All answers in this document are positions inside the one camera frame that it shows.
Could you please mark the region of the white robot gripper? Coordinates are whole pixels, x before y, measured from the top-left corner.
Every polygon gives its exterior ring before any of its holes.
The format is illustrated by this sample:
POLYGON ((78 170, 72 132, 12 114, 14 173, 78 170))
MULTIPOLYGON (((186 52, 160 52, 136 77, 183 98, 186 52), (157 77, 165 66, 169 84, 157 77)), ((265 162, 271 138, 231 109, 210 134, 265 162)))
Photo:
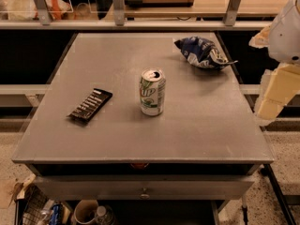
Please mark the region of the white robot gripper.
POLYGON ((300 64, 300 0, 289 0, 271 26, 264 27, 248 45, 268 47, 271 58, 284 62, 264 72, 254 106, 258 118, 272 121, 300 91, 300 66, 293 65, 300 64))

